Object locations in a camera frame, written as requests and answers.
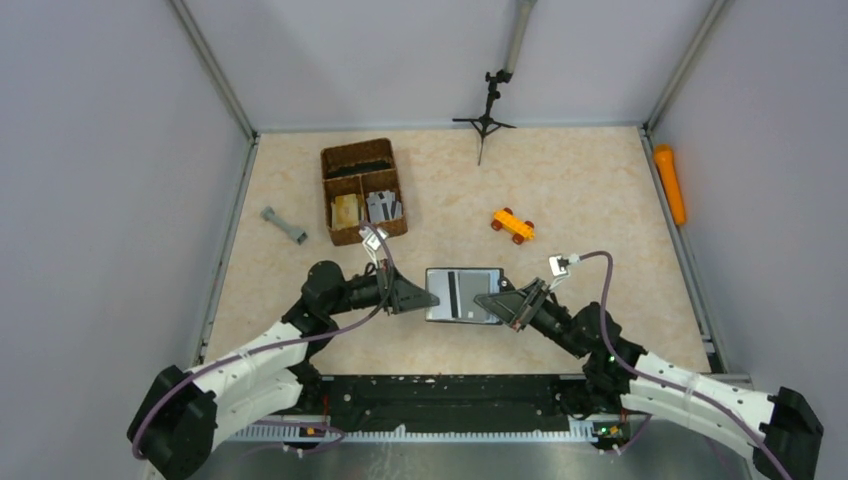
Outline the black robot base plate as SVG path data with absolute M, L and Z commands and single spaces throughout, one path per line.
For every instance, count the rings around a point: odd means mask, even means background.
M 344 431 L 565 431 L 579 420 L 631 417 L 581 375 L 336 375 L 308 384 L 289 415 Z

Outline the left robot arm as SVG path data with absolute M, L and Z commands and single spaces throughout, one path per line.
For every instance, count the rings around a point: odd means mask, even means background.
M 163 369 L 127 430 L 131 452 L 167 479 L 194 474 L 233 433 L 278 411 L 308 413 L 319 404 L 311 358 L 343 334 L 334 317 L 364 310 L 397 315 L 438 305 L 388 260 L 346 278 L 332 261 L 314 264 L 294 305 L 265 332 L 221 358 Z

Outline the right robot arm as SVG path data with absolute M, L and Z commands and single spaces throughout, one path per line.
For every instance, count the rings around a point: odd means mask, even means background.
M 814 478 L 824 427 L 799 392 L 764 393 L 676 366 L 623 338 L 598 302 L 569 314 L 540 279 L 475 302 L 505 326 L 531 327 L 586 361 L 578 413 L 645 413 L 725 445 L 769 479 Z

